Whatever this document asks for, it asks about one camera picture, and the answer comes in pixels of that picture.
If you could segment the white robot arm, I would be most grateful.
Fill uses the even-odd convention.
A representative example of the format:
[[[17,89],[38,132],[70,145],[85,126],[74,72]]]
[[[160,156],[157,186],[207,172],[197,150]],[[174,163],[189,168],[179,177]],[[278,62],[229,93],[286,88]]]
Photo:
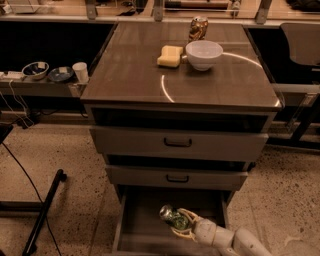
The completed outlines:
[[[183,208],[169,209],[162,219],[178,237],[213,247],[221,256],[272,256],[247,229],[231,231]]]

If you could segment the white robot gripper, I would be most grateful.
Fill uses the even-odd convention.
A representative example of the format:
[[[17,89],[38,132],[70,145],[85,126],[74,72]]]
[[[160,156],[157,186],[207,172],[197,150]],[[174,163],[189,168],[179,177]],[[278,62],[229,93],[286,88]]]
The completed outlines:
[[[191,228],[178,230],[171,228],[171,231],[178,237],[188,240],[195,240],[197,243],[214,248],[230,248],[232,246],[234,232],[218,226],[209,219],[201,219],[196,213],[184,208],[178,212],[184,215],[191,224],[195,224],[193,232]]]

